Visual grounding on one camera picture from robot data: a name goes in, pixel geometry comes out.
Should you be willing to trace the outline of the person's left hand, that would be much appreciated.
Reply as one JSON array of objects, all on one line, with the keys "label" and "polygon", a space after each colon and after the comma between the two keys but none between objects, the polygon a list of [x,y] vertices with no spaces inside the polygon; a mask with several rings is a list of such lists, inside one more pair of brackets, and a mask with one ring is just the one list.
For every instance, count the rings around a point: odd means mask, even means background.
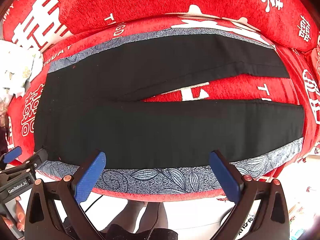
[{"label": "person's left hand", "polygon": [[[25,229],[25,212],[23,207],[20,204],[20,196],[17,196],[15,198],[15,212],[16,212],[16,226],[20,232],[24,231]],[[7,225],[8,228],[12,228],[14,226],[14,223],[8,219],[7,217],[1,215],[2,219],[4,220],[5,224]]]}]

